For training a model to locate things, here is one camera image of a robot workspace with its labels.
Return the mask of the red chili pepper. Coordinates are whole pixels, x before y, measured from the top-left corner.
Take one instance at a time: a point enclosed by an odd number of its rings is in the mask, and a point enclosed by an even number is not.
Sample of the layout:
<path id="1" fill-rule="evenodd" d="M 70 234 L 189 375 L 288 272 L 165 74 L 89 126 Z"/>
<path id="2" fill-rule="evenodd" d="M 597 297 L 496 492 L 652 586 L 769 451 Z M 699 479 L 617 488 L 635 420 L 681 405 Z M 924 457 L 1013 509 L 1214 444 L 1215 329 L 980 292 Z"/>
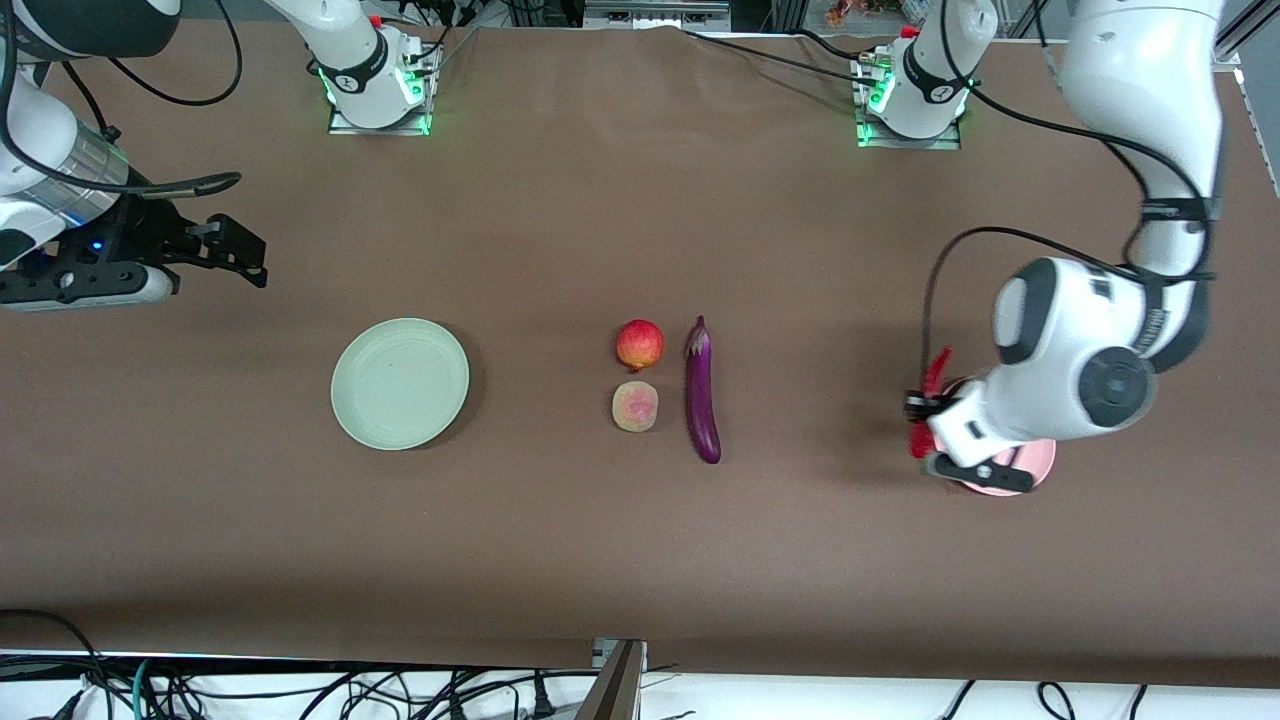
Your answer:
<path id="1" fill-rule="evenodd" d="M 922 392 L 928 397 L 943 393 L 945 372 L 947 370 L 952 352 L 952 348 L 945 345 L 925 368 L 919 388 L 910 389 L 909 392 Z M 934 451 L 934 434 L 928 425 L 928 419 L 929 416 L 927 419 L 908 419 L 911 424 L 909 450 L 910 455 L 916 460 L 923 460 Z"/>

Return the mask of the purple eggplant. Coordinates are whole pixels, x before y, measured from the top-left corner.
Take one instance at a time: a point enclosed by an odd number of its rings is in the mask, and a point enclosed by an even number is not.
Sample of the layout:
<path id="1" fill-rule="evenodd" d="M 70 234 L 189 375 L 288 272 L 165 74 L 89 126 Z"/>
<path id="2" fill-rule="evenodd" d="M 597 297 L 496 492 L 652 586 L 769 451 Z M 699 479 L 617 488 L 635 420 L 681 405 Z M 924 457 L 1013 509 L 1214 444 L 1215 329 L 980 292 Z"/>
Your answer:
<path id="1" fill-rule="evenodd" d="M 685 345 L 685 409 L 695 452 L 704 462 L 721 461 L 722 448 L 713 398 L 713 345 L 699 315 Z"/>

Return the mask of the pink beige peach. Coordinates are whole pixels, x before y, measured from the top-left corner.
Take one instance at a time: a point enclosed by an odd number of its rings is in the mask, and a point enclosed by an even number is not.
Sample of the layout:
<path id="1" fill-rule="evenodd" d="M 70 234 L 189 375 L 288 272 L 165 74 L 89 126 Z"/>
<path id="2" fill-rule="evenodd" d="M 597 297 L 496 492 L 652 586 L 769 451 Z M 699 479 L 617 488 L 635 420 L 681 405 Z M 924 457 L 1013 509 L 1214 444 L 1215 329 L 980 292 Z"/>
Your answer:
<path id="1" fill-rule="evenodd" d="M 659 395 L 644 380 L 630 380 L 614 389 L 611 415 L 614 424 L 626 432 L 643 433 L 657 423 Z"/>

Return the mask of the red pomegranate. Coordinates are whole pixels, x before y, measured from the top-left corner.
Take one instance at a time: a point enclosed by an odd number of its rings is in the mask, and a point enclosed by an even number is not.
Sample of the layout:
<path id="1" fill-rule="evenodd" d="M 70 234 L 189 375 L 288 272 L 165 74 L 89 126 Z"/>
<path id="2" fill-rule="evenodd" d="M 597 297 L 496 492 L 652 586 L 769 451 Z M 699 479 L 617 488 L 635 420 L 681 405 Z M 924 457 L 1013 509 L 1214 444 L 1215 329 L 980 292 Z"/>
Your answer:
<path id="1" fill-rule="evenodd" d="M 632 319 L 625 323 L 616 337 L 614 354 L 632 373 L 659 363 L 666 351 L 666 337 L 654 322 Z"/>

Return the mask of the pink round plate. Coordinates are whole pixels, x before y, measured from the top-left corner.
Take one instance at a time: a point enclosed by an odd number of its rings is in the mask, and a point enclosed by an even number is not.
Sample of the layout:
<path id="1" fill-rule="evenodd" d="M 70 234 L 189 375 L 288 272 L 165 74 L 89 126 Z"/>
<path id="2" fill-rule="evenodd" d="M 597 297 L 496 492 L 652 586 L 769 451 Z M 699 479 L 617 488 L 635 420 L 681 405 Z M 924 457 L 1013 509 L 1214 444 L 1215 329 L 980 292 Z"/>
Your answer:
<path id="1" fill-rule="evenodd" d="M 941 395 L 943 398 L 950 398 L 952 395 L 960 391 L 969 380 L 972 375 L 956 375 L 947 377 L 941 386 Z M 992 464 L 1009 465 L 1020 471 L 1027 471 L 1032 475 L 1032 489 L 1038 488 L 1050 475 L 1053 466 L 1053 460 L 1056 457 L 1057 445 L 1052 439 L 1038 439 L 1023 445 L 1018 448 L 1009 448 L 1001 454 L 993 456 L 989 461 Z M 1019 491 L 1004 489 L 998 487 L 983 486 L 972 480 L 959 480 L 948 478 L 950 482 L 963 487 L 964 489 L 984 495 L 996 498 L 1012 498 L 1021 495 Z"/>

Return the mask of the light green round plate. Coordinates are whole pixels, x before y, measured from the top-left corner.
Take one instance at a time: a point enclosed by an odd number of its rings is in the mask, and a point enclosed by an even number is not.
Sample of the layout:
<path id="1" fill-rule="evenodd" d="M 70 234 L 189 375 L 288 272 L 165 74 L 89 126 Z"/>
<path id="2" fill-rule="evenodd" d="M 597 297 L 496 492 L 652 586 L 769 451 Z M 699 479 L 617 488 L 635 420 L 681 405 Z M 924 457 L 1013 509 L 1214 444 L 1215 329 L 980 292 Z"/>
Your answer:
<path id="1" fill-rule="evenodd" d="M 470 387 L 463 345 L 435 322 L 397 318 L 351 341 L 332 373 L 332 411 L 342 430 L 380 451 L 417 448 L 461 414 Z"/>

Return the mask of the brown table cloth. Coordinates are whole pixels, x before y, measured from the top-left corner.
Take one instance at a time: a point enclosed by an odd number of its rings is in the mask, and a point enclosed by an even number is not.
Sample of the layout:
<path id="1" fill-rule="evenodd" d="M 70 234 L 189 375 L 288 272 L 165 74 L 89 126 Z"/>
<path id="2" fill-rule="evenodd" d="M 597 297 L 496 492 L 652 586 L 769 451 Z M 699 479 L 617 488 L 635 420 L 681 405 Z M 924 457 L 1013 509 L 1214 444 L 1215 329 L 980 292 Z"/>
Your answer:
<path id="1" fill-rule="evenodd" d="M 1234 76 L 1206 343 L 991 498 L 908 452 L 925 278 L 977 225 L 1115 259 L 1140 196 L 1098 143 L 973 108 L 955 152 L 861 149 L 837 79 L 673 29 L 454 32 L 428 137 L 337 137 L 298 35 L 239 36 L 210 108 L 79 65 L 146 176 L 243 176 L 182 211 L 262 236 L 269 283 L 0 309 L 0 609 L 105 652 L 572 667 L 635 637 L 685 673 L 1280 687 L 1280 199 Z M 470 387 L 380 451 L 330 382 L 397 318 Z M 632 319 L 666 337 L 637 373 Z"/>

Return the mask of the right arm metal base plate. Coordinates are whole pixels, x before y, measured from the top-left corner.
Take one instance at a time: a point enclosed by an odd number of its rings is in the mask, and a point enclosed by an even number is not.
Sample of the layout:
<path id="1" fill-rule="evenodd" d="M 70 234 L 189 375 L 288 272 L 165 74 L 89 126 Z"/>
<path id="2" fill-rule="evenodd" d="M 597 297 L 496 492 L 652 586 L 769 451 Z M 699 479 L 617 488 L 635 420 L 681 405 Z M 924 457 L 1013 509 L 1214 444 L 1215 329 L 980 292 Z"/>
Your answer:
<path id="1" fill-rule="evenodd" d="M 428 136 L 436 96 L 439 45 L 380 33 L 372 51 L 347 68 L 321 64 L 319 77 L 332 105 L 332 135 Z"/>

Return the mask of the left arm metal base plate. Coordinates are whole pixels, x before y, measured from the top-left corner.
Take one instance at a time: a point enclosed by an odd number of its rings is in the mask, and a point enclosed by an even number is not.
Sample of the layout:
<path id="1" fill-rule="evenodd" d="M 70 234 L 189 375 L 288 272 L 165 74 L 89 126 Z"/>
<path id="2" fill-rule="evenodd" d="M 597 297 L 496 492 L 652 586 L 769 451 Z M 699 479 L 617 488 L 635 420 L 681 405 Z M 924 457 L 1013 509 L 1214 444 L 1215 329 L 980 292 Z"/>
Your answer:
<path id="1" fill-rule="evenodd" d="M 892 129 L 881 115 L 884 104 L 900 86 L 891 70 L 891 60 L 873 53 L 860 53 L 849 63 L 852 73 L 852 100 L 855 131 L 861 149 L 911 149 L 951 151 L 961 147 L 960 117 L 965 110 L 960 104 L 947 128 L 933 137 L 914 138 Z"/>

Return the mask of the aluminium frame rail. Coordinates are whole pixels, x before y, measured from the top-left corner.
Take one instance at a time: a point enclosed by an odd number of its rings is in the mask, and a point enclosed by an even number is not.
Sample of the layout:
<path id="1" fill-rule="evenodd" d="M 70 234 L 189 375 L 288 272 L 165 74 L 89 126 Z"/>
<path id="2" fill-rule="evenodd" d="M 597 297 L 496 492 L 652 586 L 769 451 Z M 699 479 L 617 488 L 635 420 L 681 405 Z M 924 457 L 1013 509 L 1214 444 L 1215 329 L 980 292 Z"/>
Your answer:
<path id="1" fill-rule="evenodd" d="M 730 0 L 584 0 L 584 29 L 732 29 Z"/>

